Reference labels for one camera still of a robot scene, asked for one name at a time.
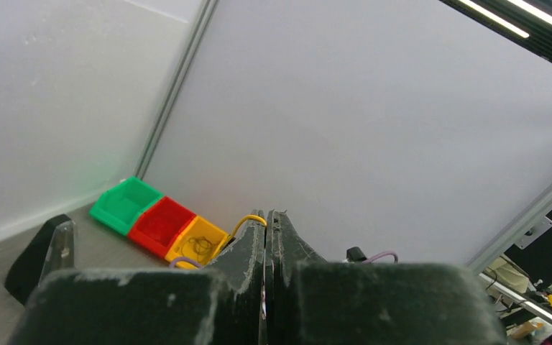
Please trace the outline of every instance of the ceiling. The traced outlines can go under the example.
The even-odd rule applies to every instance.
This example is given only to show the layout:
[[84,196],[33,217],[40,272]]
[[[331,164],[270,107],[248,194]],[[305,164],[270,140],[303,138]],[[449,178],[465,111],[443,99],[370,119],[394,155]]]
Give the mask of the ceiling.
[[[472,0],[473,3],[515,25],[529,37],[522,37],[469,6],[468,0],[441,0],[455,10],[489,27],[527,50],[552,63],[552,24],[516,6],[511,0]],[[552,0],[525,0],[527,4],[552,16]]]

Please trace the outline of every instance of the gray floor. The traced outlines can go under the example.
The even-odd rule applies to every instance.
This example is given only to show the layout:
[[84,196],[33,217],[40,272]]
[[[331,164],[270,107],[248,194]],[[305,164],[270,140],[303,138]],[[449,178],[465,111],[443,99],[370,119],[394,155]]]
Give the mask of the gray floor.
[[[165,262],[143,251],[88,215],[89,206],[69,213],[77,223],[78,267],[163,267]],[[3,287],[9,267],[39,228],[0,242],[0,344],[6,344],[24,307]]]

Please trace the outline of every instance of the white partition wall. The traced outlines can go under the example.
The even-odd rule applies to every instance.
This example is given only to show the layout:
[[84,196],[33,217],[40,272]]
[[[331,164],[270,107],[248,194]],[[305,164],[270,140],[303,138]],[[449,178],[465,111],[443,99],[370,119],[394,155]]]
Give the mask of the white partition wall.
[[552,64],[439,1],[220,1],[145,180],[224,229],[288,213],[463,264],[552,183]]
[[200,0],[0,0],[0,239],[134,174]]

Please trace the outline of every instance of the purple cable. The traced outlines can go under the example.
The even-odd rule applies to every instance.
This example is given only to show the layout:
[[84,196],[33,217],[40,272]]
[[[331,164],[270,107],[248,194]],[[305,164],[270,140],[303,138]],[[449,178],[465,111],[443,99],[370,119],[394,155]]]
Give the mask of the purple cable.
[[187,262],[188,264],[192,264],[197,268],[202,268],[203,267],[200,262],[197,262],[194,259],[190,259],[188,257],[176,257],[173,261],[170,262],[168,267],[175,268],[175,265],[179,262]]
[[363,263],[364,264],[370,264],[373,261],[379,259],[380,257],[387,257],[388,255],[392,255],[392,257],[395,258],[395,264],[397,262],[399,262],[399,256],[397,255],[397,253],[393,252],[392,250],[387,250],[386,252],[381,252],[381,253],[378,253],[378,254],[370,257],[369,259],[363,261]]

